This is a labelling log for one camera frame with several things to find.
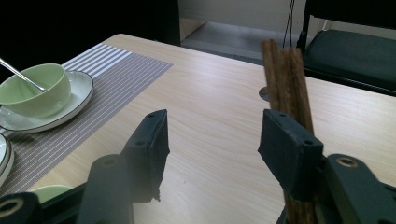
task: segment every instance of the spoon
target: spoon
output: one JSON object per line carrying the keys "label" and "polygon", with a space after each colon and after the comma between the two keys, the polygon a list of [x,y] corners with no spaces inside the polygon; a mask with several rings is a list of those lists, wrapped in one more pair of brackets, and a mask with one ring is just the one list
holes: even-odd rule
{"label": "spoon", "polygon": [[17,69],[15,69],[14,67],[12,67],[11,65],[9,65],[8,63],[6,63],[6,61],[4,61],[3,59],[0,58],[0,64],[2,64],[5,68],[7,68],[9,71],[13,72],[15,75],[17,75],[18,77],[20,77],[21,79],[29,82],[30,84],[34,85],[35,87],[37,87],[39,90],[41,90],[42,92],[46,91],[46,89],[40,87],[39,85],[35,84],[32,80],[30,80],[29,78],[27,78],[26,76],[24,76],[22,73],[20,73]]}

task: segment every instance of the floor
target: floor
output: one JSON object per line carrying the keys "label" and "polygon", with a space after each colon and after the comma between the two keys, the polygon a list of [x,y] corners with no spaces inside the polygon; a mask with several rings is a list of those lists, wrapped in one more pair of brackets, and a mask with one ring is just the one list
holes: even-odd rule
{"label": "floor", "polygon": [[[263,65],[260,43],[274,39],[283,48],[284,38],[285,33],[208,21],[188,35],[181,42],[181,47]],[[290,46],[290,39],[295,47],[298,36],[289,34],[285,47]]]}

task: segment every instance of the chopsticks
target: chopsticks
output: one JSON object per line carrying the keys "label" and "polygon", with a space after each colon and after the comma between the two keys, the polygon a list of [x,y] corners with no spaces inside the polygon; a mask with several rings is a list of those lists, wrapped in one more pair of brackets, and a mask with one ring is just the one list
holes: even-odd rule
{"label": "chopsticks", "polygon": [[[304,64],[299,49],[277,48],[274,40],[262,42],[267,91],[272,109],[288,114],[314,133],[305,83]],[[317,223],[313,202],[297,202],[284,192],[285,210],[289,224]]]}

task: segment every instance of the bowl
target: bowl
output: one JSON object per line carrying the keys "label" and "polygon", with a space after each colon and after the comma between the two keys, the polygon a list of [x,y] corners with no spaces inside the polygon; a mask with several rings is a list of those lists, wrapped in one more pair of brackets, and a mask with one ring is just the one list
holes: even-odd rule
{"label": "bowl", "polygon": [[64,68],[57,63],[43,63],[21,71],[46,91],[14,75],[0,85],[0,105],[29,118],[43,118],[60,111],[71,95]]}

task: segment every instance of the wooden table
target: wooden table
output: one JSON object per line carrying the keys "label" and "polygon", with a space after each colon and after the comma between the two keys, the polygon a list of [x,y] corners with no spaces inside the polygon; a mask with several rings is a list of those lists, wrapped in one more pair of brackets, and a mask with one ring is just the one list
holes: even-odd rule
{"label": "wooden table", "polygon": [[[275,223],[282,189],[257,152],[263,67],[128,35],[104,43],[173,66],[31,189],[84,183],[96,159],[120,153],[148,113],[167,109],[162,200],[135,204],[135,222]],[[307,87],[324,154],[356,157],[396,186],[396,98],[313,78]]]}

